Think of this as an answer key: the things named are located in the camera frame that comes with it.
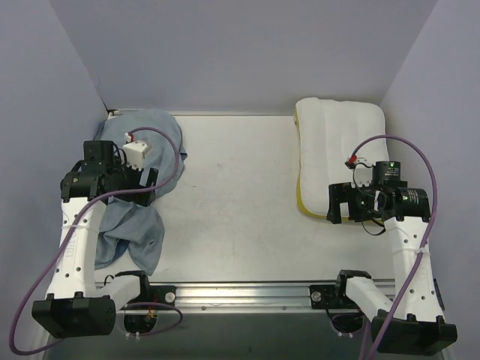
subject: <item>gray floor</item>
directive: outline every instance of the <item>gray floor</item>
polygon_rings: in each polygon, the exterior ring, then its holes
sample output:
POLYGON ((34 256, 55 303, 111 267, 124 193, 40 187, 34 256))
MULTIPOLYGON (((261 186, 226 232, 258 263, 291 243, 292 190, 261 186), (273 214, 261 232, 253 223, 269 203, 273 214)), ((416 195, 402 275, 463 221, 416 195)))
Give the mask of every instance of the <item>gray floor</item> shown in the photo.
MULTIPOLYGON (((163 315, 162 323, 175 321, 163 315)), ((362 335, 338 338, 325 314, 188 315, 175 330, 125 340, 118 329, 107 337, 68 339, 50 350, 53 359, 346 359, 356 360, 362 335)), ((440 360, 378 355, 376 360, 440 360)))

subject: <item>screw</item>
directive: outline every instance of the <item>screw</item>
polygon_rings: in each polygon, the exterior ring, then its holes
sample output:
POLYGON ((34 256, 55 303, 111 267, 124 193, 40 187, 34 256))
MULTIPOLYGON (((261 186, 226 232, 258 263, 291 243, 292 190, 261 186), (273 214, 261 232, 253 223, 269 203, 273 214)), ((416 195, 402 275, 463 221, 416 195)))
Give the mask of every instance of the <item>screw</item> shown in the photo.
POLYGON ((322 294, 319 291, 312 292, 311 298, 314 302, 319 302, 322 300, 322 294))
POLYGON ((173 292, 168 292, 165 294, 165 301, 166 302, 174 302, 175 301, 175 294, 173 292))

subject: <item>metal frame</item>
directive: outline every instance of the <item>metal frame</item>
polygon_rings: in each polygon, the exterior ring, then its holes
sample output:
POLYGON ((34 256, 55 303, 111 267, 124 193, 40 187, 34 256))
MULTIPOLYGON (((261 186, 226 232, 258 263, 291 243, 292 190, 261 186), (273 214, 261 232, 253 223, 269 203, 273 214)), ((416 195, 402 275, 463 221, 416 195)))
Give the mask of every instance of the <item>metal frame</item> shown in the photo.
MULTIPOLYGON (((388 298, 395 296, 393 280, 375 280, 388 298)), ((175 306, 184 314, 265 314, 325 312, 311 307, 310 285, 335 285, 331 281, 259 283, 151 283, 176 287, 175 306)), ((352 310, 335 310, 335 312, 352 310)), ((117 310, 120 314, 145 314, 147 310, 117 310)))

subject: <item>yellow trim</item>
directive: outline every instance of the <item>yellow trim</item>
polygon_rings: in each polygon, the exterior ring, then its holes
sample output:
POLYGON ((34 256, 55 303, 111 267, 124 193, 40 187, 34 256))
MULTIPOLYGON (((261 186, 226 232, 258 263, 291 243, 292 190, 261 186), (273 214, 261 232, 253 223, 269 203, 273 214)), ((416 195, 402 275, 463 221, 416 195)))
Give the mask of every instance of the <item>yellow trim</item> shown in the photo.
MULTIPOLYGON (((300 121, 299 121, 299 114, 297 113, 297 108, 295 108, 294 116, 295 116, 295 125, 297 127, 298 138, 300 139, 300 141, 302 141, 302 138, 300 137, 300 121)), ((314 214, 311 211, 308 211, 308 209, 305 207, 305 204, 302 201, 302 190, 300 188, 300 173, 302 172, 302 162, 299 161, 299 163, 300 163, 300 171, 298 172, 297 189, 296 189, 298 210, 302 214, 305 214, 305 215, 310 216, 312 218, 326 220, 327 219, 326 215, 318 215, 318 214, 314 214)), ((348 217, 342 217, 342 220, 347 221, 347 220, 349 220, 349 218, 348 217)))

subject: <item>white connector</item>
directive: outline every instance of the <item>white connector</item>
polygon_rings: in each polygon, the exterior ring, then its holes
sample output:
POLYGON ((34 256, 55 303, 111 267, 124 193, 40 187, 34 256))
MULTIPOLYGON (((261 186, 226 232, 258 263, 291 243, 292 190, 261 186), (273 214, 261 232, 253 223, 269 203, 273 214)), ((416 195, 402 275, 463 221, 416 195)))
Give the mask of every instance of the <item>white connector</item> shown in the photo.
POLYGON ((134 170, 143 169, 145 157, 151 150, 151 146, 143 140, 135 140, 122 146, 127 155, 127 167, 134 170))
POLYGON ((125 133, 124 137, 125 137, 125 141, 127 141, 127 143, 131 143, 132 140, 134 139, 134 137, 132 135, 130 135, 129 133, 125 133))

